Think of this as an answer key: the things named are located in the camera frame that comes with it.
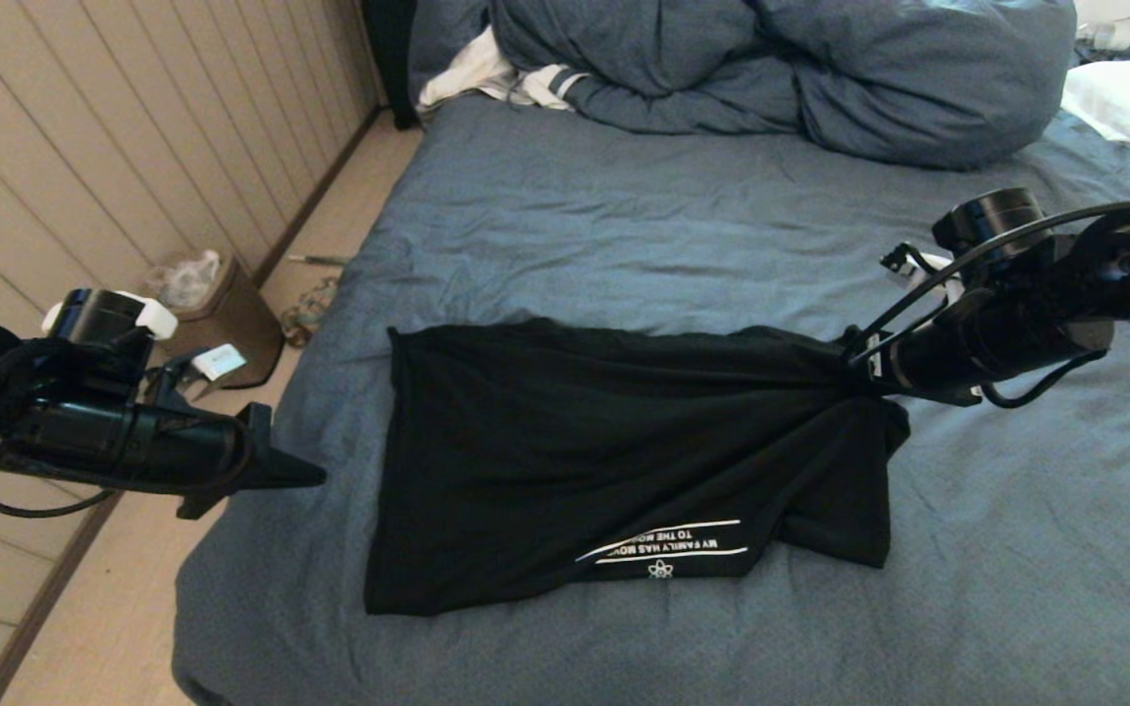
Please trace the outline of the black printed T-shirt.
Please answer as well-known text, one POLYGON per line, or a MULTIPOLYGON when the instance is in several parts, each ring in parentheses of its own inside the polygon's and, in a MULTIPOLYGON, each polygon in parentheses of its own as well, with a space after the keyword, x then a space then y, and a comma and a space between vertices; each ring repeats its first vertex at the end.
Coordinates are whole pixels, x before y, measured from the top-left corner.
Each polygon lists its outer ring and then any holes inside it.
POLYGON ((371 615, 571 582, 731 579, 771 544, 883 568, 907 412, 829 341, 518 325, 389 332, 371 615))

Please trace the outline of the brown trash bin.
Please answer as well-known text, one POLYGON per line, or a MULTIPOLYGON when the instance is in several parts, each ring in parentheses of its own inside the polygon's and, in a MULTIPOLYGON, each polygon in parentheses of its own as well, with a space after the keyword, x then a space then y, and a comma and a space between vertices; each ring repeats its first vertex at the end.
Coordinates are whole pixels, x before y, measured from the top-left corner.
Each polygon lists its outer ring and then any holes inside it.
MULTIPOLYGON (((198 251, 175 253, 160 265, 169 264, 175 258, 191 253, 198 251)), ((233 389, 259 387, 273 374, 285 347, 285 338, 278 319, 273 316, 273 312, 245 269, 235 258, 223 253, 220 255, 223 264, 217 282, 200 305, 192 310, 166 307, 177 317, 179 326, 174 335, 158 345, 160 354, 156 357, 174 358, 197 348, 212 349, 231 343, 240 350, 247 363, 237 374, 220 380, 219 384, 221 387, 233 389)), ((145 291, 144 277, 139 279, 134 294, 153 298, 145 291)))

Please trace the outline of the patterned cloth item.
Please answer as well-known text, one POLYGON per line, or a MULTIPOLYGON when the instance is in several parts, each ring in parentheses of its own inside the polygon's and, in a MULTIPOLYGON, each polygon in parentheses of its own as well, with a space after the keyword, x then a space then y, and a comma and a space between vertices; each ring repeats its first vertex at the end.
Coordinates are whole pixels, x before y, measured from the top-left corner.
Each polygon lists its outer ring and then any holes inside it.
POLYGON ((292 348, 304 348, 318 334, 320 322, 325 317, 339 291, 339 277, 324 277, 308 290, 299 295, 290 307, 279 315, 285 343, 292 348))

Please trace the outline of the white left wrist joint cover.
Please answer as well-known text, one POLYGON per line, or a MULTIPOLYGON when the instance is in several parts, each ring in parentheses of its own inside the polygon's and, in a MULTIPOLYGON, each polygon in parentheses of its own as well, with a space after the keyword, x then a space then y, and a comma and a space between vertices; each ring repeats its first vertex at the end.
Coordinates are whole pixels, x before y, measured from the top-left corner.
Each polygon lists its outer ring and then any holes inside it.
POLYGON ((80 287, 47 310, 41 330, 71 341, 104 341, 133 328, 156 340, 175 334, 179 322, 160 300, 120 290, 80 287))

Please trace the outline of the clear plastic bin bag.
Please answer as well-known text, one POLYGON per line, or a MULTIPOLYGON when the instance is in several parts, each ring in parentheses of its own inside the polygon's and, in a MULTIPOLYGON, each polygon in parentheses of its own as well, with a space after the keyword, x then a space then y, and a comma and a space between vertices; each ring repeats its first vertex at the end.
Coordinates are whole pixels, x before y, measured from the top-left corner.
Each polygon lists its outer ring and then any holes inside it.
POLYGON ((214 290, 223 258, 206 249, 154 267, 144 277, 145 291, 169 310, 192 310, 214 290))

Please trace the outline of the blue bed sheet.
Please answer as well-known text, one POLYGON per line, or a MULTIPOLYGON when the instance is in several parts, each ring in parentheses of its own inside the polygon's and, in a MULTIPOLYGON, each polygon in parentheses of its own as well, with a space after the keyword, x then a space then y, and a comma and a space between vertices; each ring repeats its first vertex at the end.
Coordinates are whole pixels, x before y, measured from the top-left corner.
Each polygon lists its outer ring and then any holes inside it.
POLYGON ((313 491, 245 493, 177 578, 200 706, 1130 706, 1130 325, 1017 411, 907 403, 883 570, 773 546, 742 579, 592 582, 372 617, 388 326, 515 322, 831 338, 898 296, 879 258, 997 188, 1130 201, 1130 148, 1057 115, 973 173, 797 136, 638 136, 444 104, 282 395, 313 491))

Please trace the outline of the blue bunched duvet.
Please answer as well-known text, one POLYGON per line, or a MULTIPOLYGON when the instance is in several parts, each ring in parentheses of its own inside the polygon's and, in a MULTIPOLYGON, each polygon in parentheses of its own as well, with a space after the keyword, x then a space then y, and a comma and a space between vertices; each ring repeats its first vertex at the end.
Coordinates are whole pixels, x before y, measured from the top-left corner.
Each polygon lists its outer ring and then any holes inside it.
POLYGON ((1053 120, 1076 24, 1072 0, 421 0, 409 85, 492 26, 521 71, 591 75, 568 101, 597 124, 977 169, 1053 120))

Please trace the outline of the black bedside furniture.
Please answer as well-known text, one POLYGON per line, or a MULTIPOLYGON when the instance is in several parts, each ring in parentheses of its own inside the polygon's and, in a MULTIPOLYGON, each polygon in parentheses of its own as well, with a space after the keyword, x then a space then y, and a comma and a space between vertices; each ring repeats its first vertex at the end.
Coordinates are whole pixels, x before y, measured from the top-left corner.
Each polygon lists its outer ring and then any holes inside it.
POLYGON ((418 123, 409 85, 411 35, 418 0, 360 0, 360 15, 395 129, 418 123))

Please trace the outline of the white striped garment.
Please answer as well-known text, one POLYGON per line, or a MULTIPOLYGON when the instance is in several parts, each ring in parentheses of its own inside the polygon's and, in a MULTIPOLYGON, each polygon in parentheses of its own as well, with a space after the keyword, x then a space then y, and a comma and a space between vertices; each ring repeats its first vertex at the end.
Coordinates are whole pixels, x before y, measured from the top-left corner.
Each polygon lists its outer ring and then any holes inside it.
POLYGON ((477 93, 512 106, 573 112, 568 93, 589 76, 560 64, 521 71, 502 53, 493 27, 486 26, 423 86, 414 107, 427 115, 459 95, 477 93))

